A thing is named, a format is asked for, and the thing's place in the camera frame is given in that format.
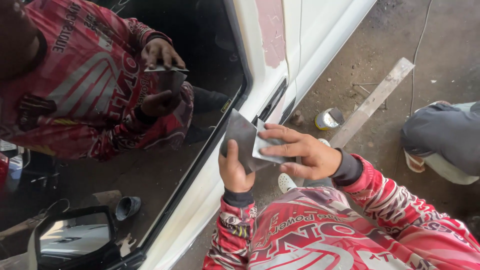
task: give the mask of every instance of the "dirt floor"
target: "dirt floor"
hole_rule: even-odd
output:
[[[428,0],[378,1],[298,106],[306,123],[300,127],[287,125],[317,138],[330,139],[336,130],[318,130],[313,123],[316,114],[337,106],[348,117],[355,104],[360,105],[366,96],[352,83],[378,83],[401,57],[413,61],[428,3]],[[480,100],[478,29],[480,5],[477,1],[433,0],[417,58],[414,110],[437,100],[451,103]],[[388,98],[388,109],[377,110],[345,150],[362,155],[385,176],[394,178],[439,211],[464,219],[480,210],[476,202],[480,183],[455,185],[429,168],[423,173],[410,171],[403,153],[397,160],[399,130],[409,116],[411,98],[409,75]],[[278,175],[275,167],[257,173],[254,186],[257,206],[264,206],[281,194]],[[201,268],[210,247],[215,219],[174,269]]]

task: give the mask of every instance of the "wooden board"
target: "wooden board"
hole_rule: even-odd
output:
[[[350,115],[345,124],[330,140],[330,145],[333,148],[344,147],[414,66],[406,58],[400,59],[387,77],[363,101],[358,109]]]

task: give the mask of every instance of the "putty can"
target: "putty can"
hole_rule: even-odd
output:
[[[315,125],[320,130],[329,130],[331,128],[336,128],[340,126],[340,123],[335,121],[333,117],[328,113],[329,111],[333,110],[333,108],[329,108],[322,113],[319,113],[315,117]]]

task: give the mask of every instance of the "red jersey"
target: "red jersey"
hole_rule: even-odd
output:
[[[168,37],[136,19],[82,0],[36,0],[26,6],[39,29],[37,66],[0,82],[0,138],[60,158],[107,160],[158,142],[178,147],[190,125],[192,86],[154,124],[133,109],[158,93],[140,52],[152,37]]]
[[[348,193],[373,226],[331,187],[295,188],[257,214],[223,200],[206,270],[478,270],[465,225],[385,178],[360,156]]]

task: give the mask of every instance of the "person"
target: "person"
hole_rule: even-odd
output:
[[[83,0],[0,0],[0,13],[3,140],[66,159],[178,148],[195,111],[228,101],[187,82],[175,94],[162,89],[145,68],[185,63],[165,34],[136,19]],[[212,132],[192,129],[189,143]]]
[[[417,110],[400,131],[407,166],[423,172],[425,163],[455,184],[480,176],[480,101],[452,105],[437,101]]]
[[[462,222],[437,212],[358,155],[281,125],[265,128],[261,138],[287,144],[263,148],[262,154],[302,159],[303,165],[280,165],[281,172],[331,176],[336,189],[296,188],[291,182],[284,195],[257,211],[255,174],[245,175],[238,145],[228,141],[227,156],[218,157],[225,193],[203,269],[479,269],[479,244]],[[378,227],[352,210],[341,191]]]

